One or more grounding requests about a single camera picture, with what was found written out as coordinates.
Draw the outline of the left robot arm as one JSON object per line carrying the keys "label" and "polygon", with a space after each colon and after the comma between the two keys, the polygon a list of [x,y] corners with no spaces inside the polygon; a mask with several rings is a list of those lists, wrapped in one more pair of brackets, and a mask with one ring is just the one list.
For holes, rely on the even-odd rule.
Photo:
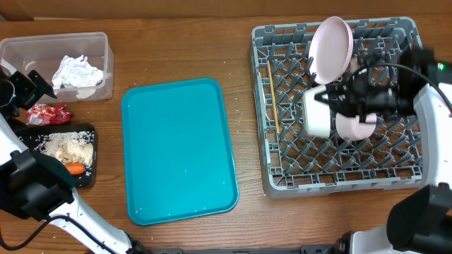
{"label": "left robot arm", "polygon": [[52,87],[37,72],[1,74],[1,209],[59,227],[93,253],[147,253],[139,241],[105,221],[79,196],[76,182],[57,159],[30,150],[11,124]]}

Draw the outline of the black plastic bin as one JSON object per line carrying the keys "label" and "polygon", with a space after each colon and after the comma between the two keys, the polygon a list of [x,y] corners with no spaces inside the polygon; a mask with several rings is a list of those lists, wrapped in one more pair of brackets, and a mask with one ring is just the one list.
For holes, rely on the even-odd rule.
{"label": "black plastic bin", "polygon": [[31,150],[34,150],[34,148],[38,145],[37,139],[39,135],[49,135],[51,133],[65,133],[74,131],[93,131],[95,133],[92,166],[85,168],[85,172],[83,174],[73,175],[77,188],[90,188],[95,183],[97,159],[97,133],[93,125],[89,123],[78,123],[60,126],[33,126],[21,131],[17,131],[16,135],[21,141],[23,141],[26,146],[28,146]]}

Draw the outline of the pink bowl with food scraps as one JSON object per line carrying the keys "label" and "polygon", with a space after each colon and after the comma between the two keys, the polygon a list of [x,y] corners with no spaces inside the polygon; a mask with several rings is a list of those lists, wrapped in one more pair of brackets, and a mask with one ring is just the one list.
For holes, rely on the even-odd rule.
{"label": "pink bowl with food scraps", "polygon": [[335,129],[343,140],[363,140],[372,135],[376,128],[377,116],[368,114],[364,123],[359,122],[359,117],[346,117],[337,113],[335,116]]}

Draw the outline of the pink round plate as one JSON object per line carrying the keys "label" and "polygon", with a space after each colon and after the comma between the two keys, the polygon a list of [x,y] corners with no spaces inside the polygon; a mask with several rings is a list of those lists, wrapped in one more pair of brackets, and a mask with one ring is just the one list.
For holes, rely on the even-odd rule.
{"label": "pink round plate", "polygon": [[342,18],[332,16],[320,24],[309,48],[313,59],[309,72],[316,74],[316,83],[326,85],[339,79],[350,63],[353,43],[351,28]]}

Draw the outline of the wooden chopstick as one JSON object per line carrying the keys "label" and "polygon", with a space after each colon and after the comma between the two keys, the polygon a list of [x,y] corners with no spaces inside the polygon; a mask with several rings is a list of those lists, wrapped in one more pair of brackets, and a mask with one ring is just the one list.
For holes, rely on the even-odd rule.
{"label": "wooden chopstick", "polygon": [[274,84],[273,84],[273,75],[272,75],[272,70],[271,70],[271,63],[270,60],[267,60],[267,68],[268,68],[268,78],[269,78],[269,83],[270,83],[270,93],[272,96],[272,107],[273,107],[273,115],[274,115],[274,121],[275,121],[275,129],[276,129],[276,133],[279,135],[280,133],[280,127],[279,127],[279,121],[278,121],[278,106],[276,103],[276,97],[275,97],[275,89],[274,89]]}

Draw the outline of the orange carrot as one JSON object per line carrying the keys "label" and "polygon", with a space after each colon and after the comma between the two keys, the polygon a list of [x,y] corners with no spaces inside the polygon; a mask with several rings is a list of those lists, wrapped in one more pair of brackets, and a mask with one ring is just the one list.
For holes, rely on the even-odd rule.
{"label": "orange carrot", "polygon": [[68,163],[64,165],[71,175],[79,175],[85,172],[83,163]]}

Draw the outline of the white plastic cup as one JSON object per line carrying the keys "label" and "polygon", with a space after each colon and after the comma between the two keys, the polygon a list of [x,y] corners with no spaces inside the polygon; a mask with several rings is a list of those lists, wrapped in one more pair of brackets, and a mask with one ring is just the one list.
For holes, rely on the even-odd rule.
{"label": "white plastic cup", "polygon": [[357,71],[360,68],[360,64],[358,61],[358,58],[356,56],[353,56],[350,59],[350,72],[354,73],[355,71]]}

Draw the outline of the clear plastic bin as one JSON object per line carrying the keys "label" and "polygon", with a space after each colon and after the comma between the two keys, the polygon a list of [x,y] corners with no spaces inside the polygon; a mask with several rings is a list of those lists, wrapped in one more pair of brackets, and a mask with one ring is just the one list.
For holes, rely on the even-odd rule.
{"label": "clear plastic bin", "polygon": [[54,89],[56,98],[44,95],[39,102],[77,102],[109,99],[113,94],[114,55],[104,32],[66,33],[13,37],[1,41],[1,68],[6,75],[16,71],[28,74],[36,70],[51,85],[65,56],[83,56],[88,64],[103,72],[102,80],[93,87],[61,87]]}

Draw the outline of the red snack wrapper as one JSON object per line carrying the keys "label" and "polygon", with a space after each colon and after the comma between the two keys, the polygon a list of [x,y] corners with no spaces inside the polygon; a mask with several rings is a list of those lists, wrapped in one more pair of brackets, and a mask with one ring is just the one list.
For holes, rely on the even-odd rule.
{"label": "red snack wrapper", "polygon": [[56,107],[48,104],[35,104],[27,110],[28,124],[36,126],[67,123],[72,116],[73,114],[66,110],[65,104],[59,104]]}

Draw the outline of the teal serving tray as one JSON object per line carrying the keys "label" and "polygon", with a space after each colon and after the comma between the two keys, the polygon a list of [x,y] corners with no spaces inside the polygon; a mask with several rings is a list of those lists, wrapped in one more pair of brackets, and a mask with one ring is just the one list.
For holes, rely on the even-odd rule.
{"label": "teal serving tray", "polygon": [[136,87],[121,101],[130,219],[141,226],[229,212],[239,200],[220,84]]}

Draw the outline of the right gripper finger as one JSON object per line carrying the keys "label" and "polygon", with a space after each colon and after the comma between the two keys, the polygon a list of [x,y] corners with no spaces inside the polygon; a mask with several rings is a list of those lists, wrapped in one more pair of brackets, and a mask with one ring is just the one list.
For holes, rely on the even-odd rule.
{"label": "right gripper finger", "polygon": [[343,81],[341,83],[327,84],[324,93],[328,96],[348,96],[352,92],[350,83]]}
{"label": "right gripper finger", "polygon": [[347,113],[348,105],[346,102],[336,99],[335,97],[329,97],[326,92],[319,92],[314,95],[314,99],[317,102],[321,102],[329,106],[330,110],[336,113]]}

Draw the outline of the white napkin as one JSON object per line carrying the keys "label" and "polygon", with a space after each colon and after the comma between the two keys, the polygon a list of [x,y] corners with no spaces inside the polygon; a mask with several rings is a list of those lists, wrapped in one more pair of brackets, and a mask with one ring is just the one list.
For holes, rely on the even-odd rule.
{"label": "white napkin", "polygon": [[96,92],[95,86],[100,84],[104,73],[91,66],[88,58],[81,55],[77,58],[64,56],[59,68],[52,77],[54,89],[78,88],[78,99],[87,99]]}

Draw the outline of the white bowl with food scraps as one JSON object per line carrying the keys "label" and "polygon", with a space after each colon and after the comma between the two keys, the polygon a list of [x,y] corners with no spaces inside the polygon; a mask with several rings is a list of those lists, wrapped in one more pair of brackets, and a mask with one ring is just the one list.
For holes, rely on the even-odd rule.
{"label": "white bowl with food scraps", "polygon": [[331,113],[329,106],[315,100],[314,96],[325,92],[325,85],[318,85],[304,91],[303,94],[303,121],[307,135],[318,138],[328,138],[331,131]]}

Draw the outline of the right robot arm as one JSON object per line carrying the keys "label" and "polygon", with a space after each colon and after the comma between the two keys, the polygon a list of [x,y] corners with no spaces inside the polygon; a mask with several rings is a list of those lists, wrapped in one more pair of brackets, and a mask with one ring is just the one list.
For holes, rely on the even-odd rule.
{"label": "right robot arm", "polygon": [[409,49],[397,63],[367,56],[347,79],[314,100],[364,122],[370,113],[416,116],[422,146],[420,188],[397,203],[385,225],[346,233],[335,253],[451,252],[451,64],[430,49]]}

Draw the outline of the spilled rice and scraps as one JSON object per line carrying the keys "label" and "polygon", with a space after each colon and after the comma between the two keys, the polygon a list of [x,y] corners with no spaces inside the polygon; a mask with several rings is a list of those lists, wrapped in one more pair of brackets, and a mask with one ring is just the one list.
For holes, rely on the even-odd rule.
{"label": "spilled rice and scraps", "polygon": [[80,163],[88,168],[93,164],[94,137],[93,131],[39,135],[34,150],[54,157],[63,164]]}

